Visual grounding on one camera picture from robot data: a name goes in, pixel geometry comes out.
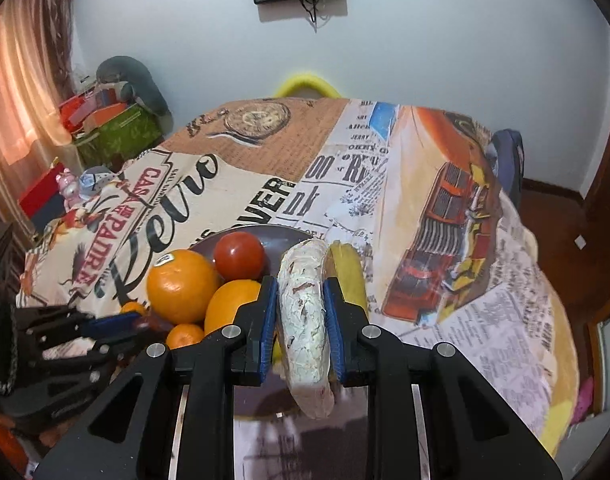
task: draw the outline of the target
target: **green storage bin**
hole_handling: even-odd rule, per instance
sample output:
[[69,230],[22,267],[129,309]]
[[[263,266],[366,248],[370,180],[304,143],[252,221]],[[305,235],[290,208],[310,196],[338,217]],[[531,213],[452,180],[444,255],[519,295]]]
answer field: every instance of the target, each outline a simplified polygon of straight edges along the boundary
[[162,133],[155,118],[139,105],[123,113],[74,142],[86,167],[108,166],[119,153],[124,160],[135,158],[160,142]]

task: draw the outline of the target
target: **brown curtain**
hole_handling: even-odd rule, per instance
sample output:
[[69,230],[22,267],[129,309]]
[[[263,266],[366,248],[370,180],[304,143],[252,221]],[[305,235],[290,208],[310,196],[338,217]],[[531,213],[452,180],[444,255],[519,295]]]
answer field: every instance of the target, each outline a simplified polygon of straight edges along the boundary
[[0,221],[15,221],[27,248],[34,229],[18,205],[57,156],[80,160],[60,124],[69,98],[71,0],[5,0],[0,7]]

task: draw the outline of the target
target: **brown floor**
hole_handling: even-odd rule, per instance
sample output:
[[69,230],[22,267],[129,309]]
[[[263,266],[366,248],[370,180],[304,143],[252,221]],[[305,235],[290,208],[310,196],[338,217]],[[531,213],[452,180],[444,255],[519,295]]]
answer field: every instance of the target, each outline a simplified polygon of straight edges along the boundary
[[[610,220],[589,222],[573,199],[524,190],[524,225],[538,240],[538,264],[565,305],[578,350],[581,381],[592,373],[586,323],[610,298]],[[574,240],[587,242],[580,250]]]

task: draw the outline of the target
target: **red tomato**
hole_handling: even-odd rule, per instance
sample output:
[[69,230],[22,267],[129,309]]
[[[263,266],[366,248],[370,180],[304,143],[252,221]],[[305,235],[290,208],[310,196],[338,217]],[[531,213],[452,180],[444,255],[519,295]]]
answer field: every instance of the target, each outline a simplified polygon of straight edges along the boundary
[[265,264],[262,244],[253,234],[239,231],[223,236],[214,248],[216,270],[227,281],[255,280]]

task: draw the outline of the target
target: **orange fruit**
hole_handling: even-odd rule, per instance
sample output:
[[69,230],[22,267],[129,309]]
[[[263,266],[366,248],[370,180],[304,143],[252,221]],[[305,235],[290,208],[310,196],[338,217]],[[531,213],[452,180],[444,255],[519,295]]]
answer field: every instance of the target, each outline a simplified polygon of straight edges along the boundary
[[205,334],[232,324],[238,307],[258,299],[261,284],[254,280],[234,280],[216,291],[207,307]]
[[181,346],[195,345],[200,343],[205,333],[198,325],[183,323],[176,325],[165,340],[165,344],[172,350]]
[[137,301],[130,301],[129,303],[125,303],[120,308],[121,314],[126,314],[127,312],[137,312],[141,316],[147,315],[147,309]]
[[211,262],[188,249],[161,256],[149,269],[147,296],[160,317],[174,324],[202,321],[220,285]]

